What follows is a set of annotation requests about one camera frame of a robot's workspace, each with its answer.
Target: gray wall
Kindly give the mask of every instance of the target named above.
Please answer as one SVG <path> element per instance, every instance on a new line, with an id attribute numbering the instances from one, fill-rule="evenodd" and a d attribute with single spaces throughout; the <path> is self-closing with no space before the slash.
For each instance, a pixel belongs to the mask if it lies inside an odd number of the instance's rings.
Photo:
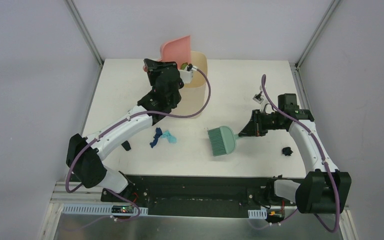
<path id="1" fill-rule="evenodd" d="M 326 150 L 351 174 L 360 239 L 384 239 L 384 1 L 344 0 L 301 77 Z"/>
<path id="2" fill-rule="evenodd" d="M 0 0 L 0 240 L 38 236 L 97 74 L 64 1 Z"/>
<path id="3" fill-rule="evenodd" d="M 103 58 L 158 58 L 191 35 L 209 59 L 296 62 L 331 0 L 75 0 Z"/>

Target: white table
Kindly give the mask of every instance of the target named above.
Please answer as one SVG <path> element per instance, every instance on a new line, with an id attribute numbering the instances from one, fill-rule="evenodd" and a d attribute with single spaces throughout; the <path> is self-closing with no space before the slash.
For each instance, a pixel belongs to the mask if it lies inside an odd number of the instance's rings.
<path id="1" fill-rule="evenodd" d="M 84 136 L 126 114 L 148 93 L 151 87 L 143 65 L 143 59 L 105 60 Z M 226 125 L 238 133 L 248 123 L 251 110 L 260 107 L 252 98 L 259 92 L 262 74 L 267 75 L 267 92 L 275 104 L 278 95 L 297 93 L 287 61 L 208 60 L 212 94 L 207 108 L 198 118 L 166 117 L 129 139 L 130 151 L 120 146 L 103 164 L 135 175 L 272 177 L 282 174 L 290 178 L 305 177 L 297 145 L 285 130 L 240 139 L 232 154 L 212 155 L 207 130 Z M 156 127 L 163 132 L 169 130 L 177 143 L 160 139 L 156 147 L 151 148 L 149 143 Z M 288 146 L 294 153 L 282 155 L 282 148 Z"/>

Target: green object in bin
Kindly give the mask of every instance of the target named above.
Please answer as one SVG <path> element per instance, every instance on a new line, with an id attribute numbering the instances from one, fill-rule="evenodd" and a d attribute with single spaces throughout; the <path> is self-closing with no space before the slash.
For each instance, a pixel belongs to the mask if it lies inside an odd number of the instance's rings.
<path id="1" fill-rule="evenodd" d="M 208 137 L 214 157 L 233 153 L 236 149 L 236 139 L 239 138 L 228 126 L 208 130 Z"/>

